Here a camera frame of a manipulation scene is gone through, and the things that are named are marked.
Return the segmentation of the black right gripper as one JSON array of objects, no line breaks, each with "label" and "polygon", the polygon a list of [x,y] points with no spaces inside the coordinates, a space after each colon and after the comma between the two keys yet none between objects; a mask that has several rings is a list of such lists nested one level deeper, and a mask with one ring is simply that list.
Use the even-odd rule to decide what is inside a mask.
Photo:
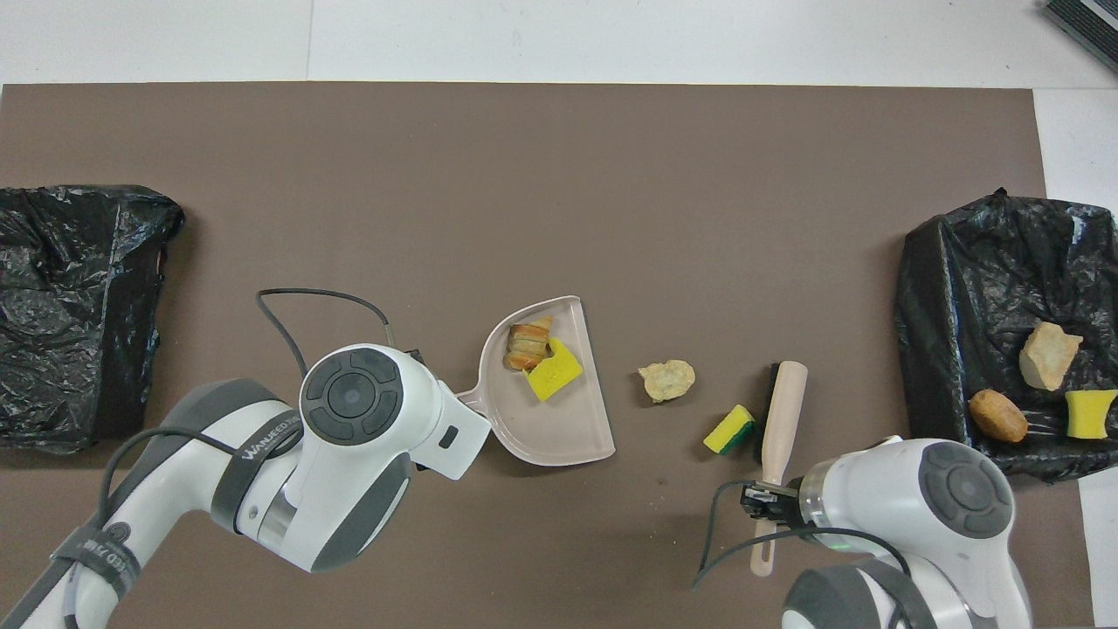
[{"label": "black right gripper", "polygon": [[762,480],[742,483],[740,506],[749,517],[778,526],[800,525],[799,486],[786,487]]}]

